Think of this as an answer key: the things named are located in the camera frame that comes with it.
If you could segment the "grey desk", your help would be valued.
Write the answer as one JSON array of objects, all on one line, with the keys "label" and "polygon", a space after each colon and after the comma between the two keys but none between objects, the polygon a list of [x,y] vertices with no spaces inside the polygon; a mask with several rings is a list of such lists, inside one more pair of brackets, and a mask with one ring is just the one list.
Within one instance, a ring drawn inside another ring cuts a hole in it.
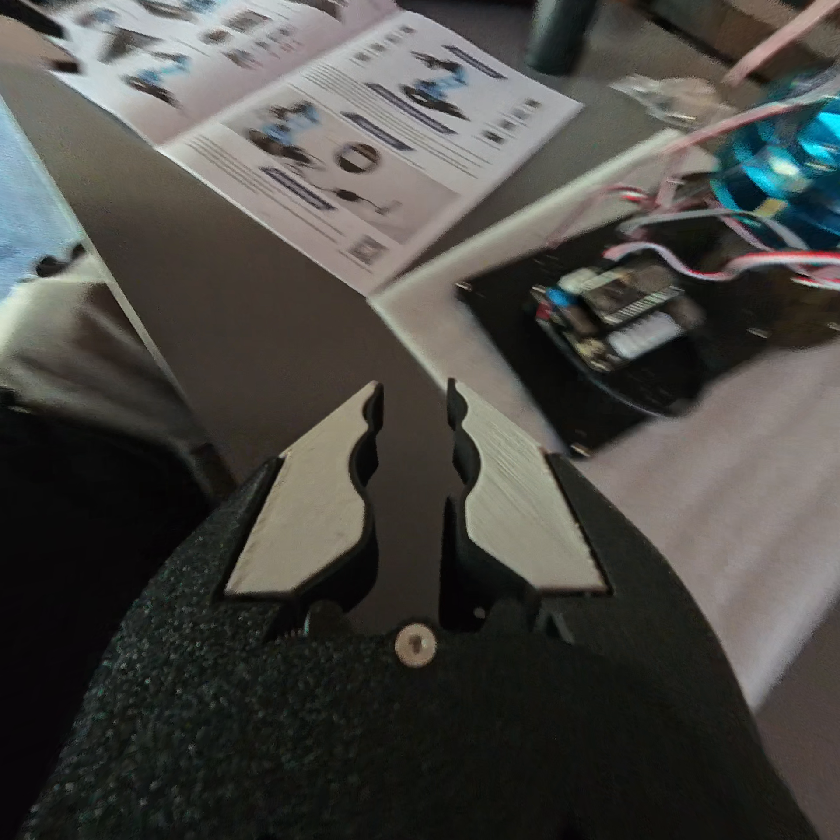
[{"label": "grey desk", "polygon": [[[611,596],[514,601],[447,629],[392,594],[381,633],[320,602],[221,595],[249,503],[280,454],[362,386],[384,389],[366,486],[386,562],[412,558],[415,480],[443,450],[382,382],[396,339],[368,300],[228,210],[146,142],[73,164],[120,201],[130,242],[96,256],[224,459],[254,474],[129,607],[25,826],[31,838],[818,838],[767,760],[721,640],[674,565],[563,454],[606,520]],[[393,546],[377,508],[404,517]]]}]

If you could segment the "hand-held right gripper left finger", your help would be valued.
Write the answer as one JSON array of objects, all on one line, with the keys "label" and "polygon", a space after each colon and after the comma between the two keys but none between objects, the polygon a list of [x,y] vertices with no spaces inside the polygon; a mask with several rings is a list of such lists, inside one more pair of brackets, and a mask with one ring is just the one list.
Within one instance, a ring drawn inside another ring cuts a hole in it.
[{"label": "hand-held right gripper left finger", "polygon": [[227,598],[278,601],[304,614],[320,600],[349,611],[366,597],[378,569],[366,486],[383,410],[383,386],[372,381],[280,454]]}]

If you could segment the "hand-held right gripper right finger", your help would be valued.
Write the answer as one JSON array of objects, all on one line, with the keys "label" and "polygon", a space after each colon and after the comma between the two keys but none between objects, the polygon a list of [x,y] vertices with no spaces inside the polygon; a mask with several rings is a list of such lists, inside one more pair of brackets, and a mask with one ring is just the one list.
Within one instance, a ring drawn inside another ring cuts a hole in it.
[{"label": "hand-held right gripper right finger", "polygon": [[454,378],[446,407],[462,488],[444,513],[441,624],[478,629],[514,601],[532,627],[547,599],[611,594],[545,448]]}]

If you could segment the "printed instruction booklet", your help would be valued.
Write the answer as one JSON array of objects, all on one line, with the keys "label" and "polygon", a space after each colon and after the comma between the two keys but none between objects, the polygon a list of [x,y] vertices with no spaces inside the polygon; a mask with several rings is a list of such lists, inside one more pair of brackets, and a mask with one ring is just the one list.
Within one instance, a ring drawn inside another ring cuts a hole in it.
[{"label": "printed instruction booklet", "polygon": [[395,2],[54,2],[68,86],[367,296],[583,104]]}]

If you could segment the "small clear parts bag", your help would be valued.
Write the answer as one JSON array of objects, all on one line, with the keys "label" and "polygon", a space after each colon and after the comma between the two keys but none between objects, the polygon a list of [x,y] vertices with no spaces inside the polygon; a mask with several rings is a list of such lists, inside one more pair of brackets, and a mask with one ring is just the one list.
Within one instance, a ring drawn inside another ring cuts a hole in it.
[{"label": "small clear parts bag", "polygon": [[633,99],[654,119],[678,128],[700,125],[718,105],[716,89],[695,77],[657,80],[633,75],[615,80],[610,88]]}]

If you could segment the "dark grey cylinder bottle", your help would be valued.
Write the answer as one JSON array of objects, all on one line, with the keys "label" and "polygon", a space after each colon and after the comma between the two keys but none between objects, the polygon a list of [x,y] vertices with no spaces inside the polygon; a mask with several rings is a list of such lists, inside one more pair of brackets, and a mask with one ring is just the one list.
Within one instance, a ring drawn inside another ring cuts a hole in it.
[{"label": "dark grey cylinder bottle", "polygon": [[535,3],[525,63],[540,74],[569,76],[579,62],[598,1]]}]

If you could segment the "white foam sheet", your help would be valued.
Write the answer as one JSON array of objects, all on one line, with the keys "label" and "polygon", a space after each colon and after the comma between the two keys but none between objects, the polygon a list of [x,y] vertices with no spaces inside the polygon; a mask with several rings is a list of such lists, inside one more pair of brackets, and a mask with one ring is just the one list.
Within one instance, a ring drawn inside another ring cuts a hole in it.
[{"label": "white foam sheet", "polygon": [[[455,297],[455,283],[529,255],[601,187],[649,186],[663,129],[368,297],[432,381],[467,384],[550,452],[560,439]],[[753,710],[838,597],[838,342],[764,355],[698,408],[580,465],[674,565]]]}]

